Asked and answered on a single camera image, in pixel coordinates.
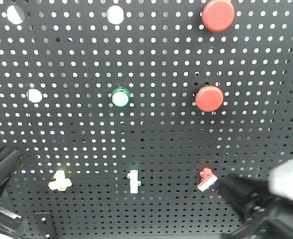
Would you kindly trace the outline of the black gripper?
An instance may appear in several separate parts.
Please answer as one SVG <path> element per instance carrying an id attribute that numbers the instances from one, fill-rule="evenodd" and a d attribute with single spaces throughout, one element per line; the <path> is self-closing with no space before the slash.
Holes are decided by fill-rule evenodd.
<path id="1" fill-rule="evenodd" d="M 21 160 L 22 154 L 19 150 L 9 146 L 0 148 L 0 192 L 20 166 Z M 0 234 L 8 237 L 21 237 L 27 228 L 26 217 L 19 216 L 0 205 Z"/>
<path id="2" fill-rule="evenodd" d="M 293 202 L 273 197 L 267 181 L 228 174 L 218 180 L 217 192 L 242 221 L 222 239 L 293 239 Z"/>

